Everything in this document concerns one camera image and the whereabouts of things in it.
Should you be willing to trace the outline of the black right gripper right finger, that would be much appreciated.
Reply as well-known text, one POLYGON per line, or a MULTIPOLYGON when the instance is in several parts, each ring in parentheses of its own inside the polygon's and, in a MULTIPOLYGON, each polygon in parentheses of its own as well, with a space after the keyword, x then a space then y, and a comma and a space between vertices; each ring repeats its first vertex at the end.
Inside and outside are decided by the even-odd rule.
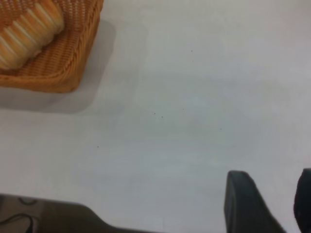
POLYGON ((311 169, 305 168, 298 180, 294 198, 294 217, 302 233, 311 232, 311 169))

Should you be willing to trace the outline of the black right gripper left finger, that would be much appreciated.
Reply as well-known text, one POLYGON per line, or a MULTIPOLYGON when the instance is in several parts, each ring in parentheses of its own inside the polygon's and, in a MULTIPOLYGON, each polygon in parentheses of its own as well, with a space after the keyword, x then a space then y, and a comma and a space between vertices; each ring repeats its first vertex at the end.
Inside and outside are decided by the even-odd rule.
POLYGON ((228 233, 284 233, 253 179, 244 171, 229 171, 224 215, 228 233))

